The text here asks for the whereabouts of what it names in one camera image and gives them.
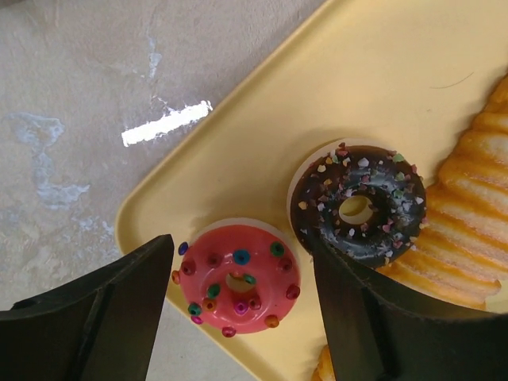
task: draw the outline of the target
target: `chocolate donut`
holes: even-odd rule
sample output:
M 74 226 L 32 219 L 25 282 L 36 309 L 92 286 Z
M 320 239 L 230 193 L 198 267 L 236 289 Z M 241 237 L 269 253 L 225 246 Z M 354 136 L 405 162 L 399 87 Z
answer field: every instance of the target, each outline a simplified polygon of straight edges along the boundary
M 340 212 L 353 196 L 368 204 L 361 223 Z M 413 245 L 425 209 L 416 167 L 400 153 L 361 140 L 340 140 L 316 152 L 296 172 L 288 198 L 291 226 L 307 252 L 312 255 L 311 242 L 320 239 L 373 268 Z

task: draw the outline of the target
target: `concrete floor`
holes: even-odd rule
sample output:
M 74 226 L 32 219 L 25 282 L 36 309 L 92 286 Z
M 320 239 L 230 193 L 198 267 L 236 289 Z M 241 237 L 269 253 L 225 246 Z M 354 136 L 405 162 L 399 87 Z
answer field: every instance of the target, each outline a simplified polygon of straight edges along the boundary
M 120 254 L 122 199 L 322 0 L 0 1 L 0 308 Z M 168 304 L 149 380 L 252 379 Z

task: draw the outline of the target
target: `plastic tray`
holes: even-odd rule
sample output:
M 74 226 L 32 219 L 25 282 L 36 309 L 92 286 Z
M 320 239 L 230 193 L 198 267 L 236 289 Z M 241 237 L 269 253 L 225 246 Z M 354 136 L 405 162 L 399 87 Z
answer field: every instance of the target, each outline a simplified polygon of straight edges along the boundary
M 294 171 L 340 137 L 384 142 L 432 181 L 505 74 L 507 17 L 506 0 L 328 1 L 125 200 L 118 245 L 163 233 L 178 244 L 226 217 L 291 234 Z M 203 327 L 258 379 L 307 381 L 325 343 L 310 258 L 298 254 L 302 296 L 279 328 L 225 339 Z M 185 310 L 178 287 L 167 297 Z

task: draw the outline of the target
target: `donut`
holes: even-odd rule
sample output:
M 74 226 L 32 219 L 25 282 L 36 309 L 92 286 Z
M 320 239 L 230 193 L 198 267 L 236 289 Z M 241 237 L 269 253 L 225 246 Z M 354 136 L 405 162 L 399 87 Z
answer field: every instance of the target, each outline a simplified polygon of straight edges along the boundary
M 179 246 L 179 284 L 191 320 L 225 337 L 276 328 L 300 295 L 300 271 L 288 239 L 249 218 L 213 223 Z
M 346 139 L 320 148 L 296 171 L 287 213 L 311 255 L 311 243 L 319 239 L 334 252 L 378 268 L 413 245 L 425 204 L 416 166 L 375 142 Z

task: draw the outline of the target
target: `colorful sprinkle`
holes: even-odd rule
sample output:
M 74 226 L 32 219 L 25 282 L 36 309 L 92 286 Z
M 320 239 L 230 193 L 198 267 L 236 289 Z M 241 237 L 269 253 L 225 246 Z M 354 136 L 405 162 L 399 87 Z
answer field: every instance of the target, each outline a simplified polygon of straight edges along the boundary
M 181 256 L 184 255 L 187 252 L 188 248 L 189 244 L 187 242 L 182 242 L 178 247 L 178 254 Z
M 233 306 L 235 312 L 237 313 L 237 315 L 245 315 L 245 313 L 248 311 L 248 304 L 247 302 L 243 301 L 243 300 L 239 300 L 238 302 L 236 302 Z
M 215 299 L 206 298 L 203 300 L 203 309 L 208 312 L 214 312 L 217 309 L 217 301 Z
M 293 262 L 289 258 L 281 258 L 277 263 L 277 270 L 282 273 L 288 273 L 293 268 Z
M 286 291 L 286 298 L 289 300 L 295 300 L 298 296 L 300 296 L 300 287 L 296 284 L 291 284 Z
M 192 316 L 199 316 L 202 312 L 198 303 L 191 303 L 187 308 L 187 311 L 189 311 L 189 314 Z
M 396 190 L 394 190 L 393 195 L 395 198 L 402 198 L 402 196 L 404 195 L 404 192 L 400 189 L 396 189 Z
M 224 327 L 222 329 L 222 336 L 224 337 L 233 337 L 237 334 L 237 331 L 233 327 Z
M 219 268 L 222 263 L 222 256 L 217 253 L 210 254 L 208 258 L 206 258 L 206 265 L 210 268 Z
M 235 250 L 233 253 L 233 260 L 235 261 L 235 264 L 244 266 L 251 260 L 251 255 L 245 249 Z
M 182 262 L 180 270 L 182 271 L 183 274 L 187 276 L 194 275 L 194 273 L 196 272 L 196 264 L 194 263 L 193 260 L 184 260 Z
M 174 270 L 171 273 L 171 280 L 173 281 L 174 284 L 180 284 L 180 273 L 178 270 Z
M 203 319 L 201 319 L 199 316 L 191 316 L 190 319 L 197 325 L 203 324 Z
M 394 161 L 394 163 L 401 163 L 402 161 L 406 160 L 400 153 L 396 153 L 391 159 Z
M 363 159 L 360 159 L 360 160 L 358 161 L 358 167 L 360 167 L 360 168 L 365 168 L 365 167 L 368 167 L 368 164 L 369 164 L 369 163 L 368 163 L 368 160 L 367 160 L 367 158 L 366 158 L 366 157 L 364 157 Z
M 256 278 L 249 274 L 244 274 L 244 281 L 248 284 L 256 284 Z
M 258 295 L 253 296 L 251 300 L 248 301 L 248 306 L 251 308 L 251 310 L 258 310 L 261 308 L 261 299 Z
M 284 255 L 284 245 L 280 242 L 274 242 L 270 245 L 270 252 L 273 256 L 283 256 Z
M 270 315 L 264 319 L 264 324 L 268 328 L 277 328 L 279 326 L 279 319 L 275 315 Z
M 221 293 L 221 285 L 218 283 L 212 284 L 210 287 L 208 287 L 208 290 L 206 290 L 206 296 L 210 299 L 215 299 L 219 294 Z

